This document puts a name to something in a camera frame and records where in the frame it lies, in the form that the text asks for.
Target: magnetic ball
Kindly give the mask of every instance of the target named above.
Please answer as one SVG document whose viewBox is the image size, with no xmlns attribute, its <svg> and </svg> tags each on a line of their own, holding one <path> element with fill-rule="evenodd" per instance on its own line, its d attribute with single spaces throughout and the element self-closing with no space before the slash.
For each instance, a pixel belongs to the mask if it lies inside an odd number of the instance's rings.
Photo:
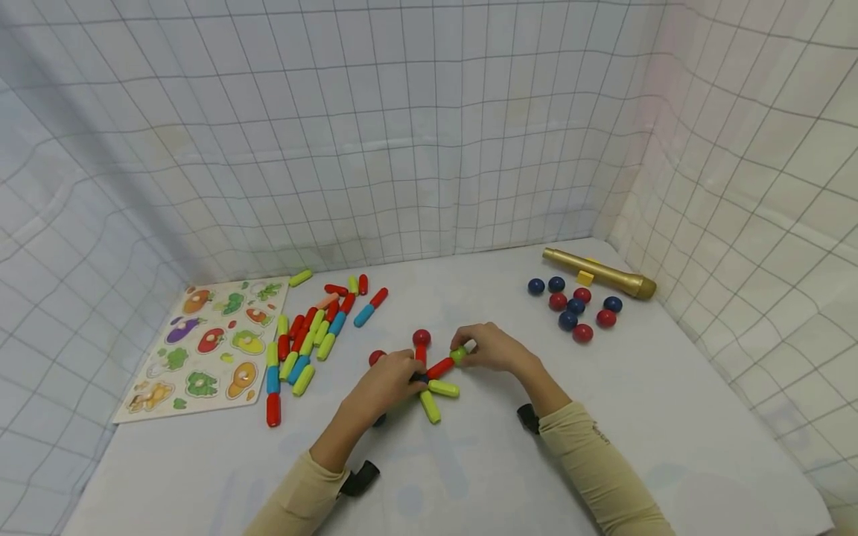
<svg viewBox="0 0 858 536">
<path fill-rule="evenodd" d="M 585 309 L 587 309 L 587 306 L 578 298 L 573 298 L 566 304 L 566 310 L 576 315 L 580 315 Z"/>
<path fill-rule="evenodd" d="M 564 296 L 561 292 L 555 292 L 548 299 L 548 307 L 551 307 L 551 310 L 563 310 L 566 308 L 566 296 Z"/>
<path fill-rule="evenodd" d="M 563 278 L 559 275 L 555 275 L 550 280 L 548 280 L 548 291 L 549 292 L 562 292 L 563 289 L 566 288 L 566 282 L 563 281 Z"/>
<path fill-rule="evenodd" d="M 432 336 L 425 329 L 418 329 L 411 335 L 411 342 L 415 346 L 429 346 L 429 343 L 432 342 Z"/>
<path fill-rule="evenodd" d="M 375 352 L 371 353 L 370 366 L 376 364 L 376 361 L 378 361 L 378 359 L 381 358 L 383 355 L 387 355 L 387 352 L 385 352 L 384 350 L 376 350 Z"/>
<path fill-rule="evenodd" d="M 560 313 L 560 317 L 557 319 L 557 324 L 560 326 L 560 329 L 564 331 L 572 331 L 572 328 L 578 325 L 578 317 L 575 316 L 575 313 L 565 310 Z"/>
<path fill-rule="evenodd" d="M 593 339 L 593 329 L 587 324 L 578 324 L 572 330 L 572 339 L 582 344 L 590 342 Z"/>
<path fill-rule="evenodd" d="M 580 299 L 585 304 L 588 304 L 589 301 L 593 298 L 593 295 L 590 294 L 590 291 L 584 287 L 580 287 L 575 289 L 575 292 L 572 293 L 572 297 L 576 299 Z"/>
<path fill-rule="evenodd" d="M 602 302 L 602 307 L 607 310 L 612 310 L 615 313 L 619 313 L 623 310 L 623 300 L 617 298 L 616 296 L 608 296 L 605 298 L 605 301 Z"/>
<path fill-rule="evenodd" d="M 612 310 L 602 309 L 595 316 L 595 323 L 599 324 L 602 328 L 611 328 L 617 323 L 617 313 Z"/>
<path fill-rule="evenodd" d="M 531 296 L 539 296 L 545 291 L 545 283 L 541 279 L 533 278 L 528 283 L 528 292 Z"/>
</svg>

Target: wrist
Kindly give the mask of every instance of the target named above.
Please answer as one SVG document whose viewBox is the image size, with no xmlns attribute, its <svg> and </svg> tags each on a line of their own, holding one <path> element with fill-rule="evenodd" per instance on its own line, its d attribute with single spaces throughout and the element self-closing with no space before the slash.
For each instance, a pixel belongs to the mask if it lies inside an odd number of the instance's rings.
<svg viewBox="0 0 858 536">
<path fill-rule="evenodd" d="M 366 404 L 353 400 L 352 396 L 349 395 L 340 403 L 334 421 L 339 421 L 343 426 L 363 434 L 370 429 L 377 418 L 378 415 L 373 416 L 373 411 Z"/>
<path fill-rule="evenodd" d="M 533 376 L 533 374 L 539 370 L 545 370 L 542 366 L 542 361 L 533 353 L 528 352 L 515 361 L 513 366 L 510 368 L 510 373 L 515 376 L 519 382 L 524 383 L 529 376 Z"/>
</svg>

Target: gold microphone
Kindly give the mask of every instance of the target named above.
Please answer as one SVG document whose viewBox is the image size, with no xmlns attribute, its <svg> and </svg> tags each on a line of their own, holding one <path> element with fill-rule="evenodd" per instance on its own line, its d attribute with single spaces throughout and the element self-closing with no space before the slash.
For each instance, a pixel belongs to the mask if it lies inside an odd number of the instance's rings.
<svg viewBox="0 0 858 536">
<path fill-rule="evenodd" d="M 617 269 L 588 261 L 565 251 L 545 248 L 542 258 L 557 261 L 570 268 L 593 274 L 600 282 L 619 288 L 629 296 L 637 299 L 650 299 L 656 293 L 656 282 L 641 274 L 627 274 Z"/>
</svg>

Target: wooden puzzle board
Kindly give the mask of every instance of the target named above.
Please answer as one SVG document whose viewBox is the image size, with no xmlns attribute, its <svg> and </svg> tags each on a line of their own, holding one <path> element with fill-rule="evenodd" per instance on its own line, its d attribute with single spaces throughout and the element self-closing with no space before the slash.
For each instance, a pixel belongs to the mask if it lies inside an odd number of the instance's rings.
<svg viewBox="0 0 858 536">
<path fill-rule="evenodd" d="M 255 403 L 288 282 L 274 277 L 189 287 L 113 422 Z"/>
</svg>

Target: white curtain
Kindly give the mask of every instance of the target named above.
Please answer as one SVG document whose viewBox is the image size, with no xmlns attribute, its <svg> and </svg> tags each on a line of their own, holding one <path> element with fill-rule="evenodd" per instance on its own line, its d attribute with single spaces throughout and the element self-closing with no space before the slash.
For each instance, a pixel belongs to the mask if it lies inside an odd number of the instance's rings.
<svg viewBox="0 0 858 536">
<path fill-rule="evenodd" d="M 0 533 L 58 533 L 176 292 L 605 238 L 858 497 L 852 0 L 0 3 Z"/>
</svg>

